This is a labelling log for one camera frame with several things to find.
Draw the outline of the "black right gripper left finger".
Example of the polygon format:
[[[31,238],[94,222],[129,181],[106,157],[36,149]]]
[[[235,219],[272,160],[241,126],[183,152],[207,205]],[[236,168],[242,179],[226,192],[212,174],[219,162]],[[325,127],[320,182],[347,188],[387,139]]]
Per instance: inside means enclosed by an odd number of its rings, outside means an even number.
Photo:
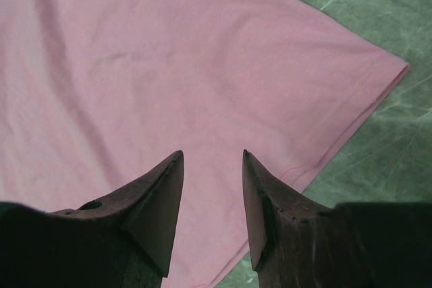
[[[77,209],[1,203],[2,287],[160,287],[168,276],[184,155]]]

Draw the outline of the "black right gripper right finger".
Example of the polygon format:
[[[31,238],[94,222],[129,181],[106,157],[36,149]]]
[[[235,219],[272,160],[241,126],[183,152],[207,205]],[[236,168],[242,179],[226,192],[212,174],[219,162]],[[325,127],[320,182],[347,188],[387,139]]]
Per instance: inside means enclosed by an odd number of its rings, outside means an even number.
[[[327,208],[244,151],[252,269],[261,287],[430,287],[431,204],[345,202]]]

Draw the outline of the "light pink t shirt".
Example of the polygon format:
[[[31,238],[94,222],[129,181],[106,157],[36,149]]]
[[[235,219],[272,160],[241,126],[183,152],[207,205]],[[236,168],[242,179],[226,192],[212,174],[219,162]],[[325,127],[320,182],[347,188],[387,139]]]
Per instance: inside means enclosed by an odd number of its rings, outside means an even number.
[[[407,70],[300,0],[1,0],[1,199],[76,208],[181,150],[163,286],[214,287],[243,151],[301,191]]]

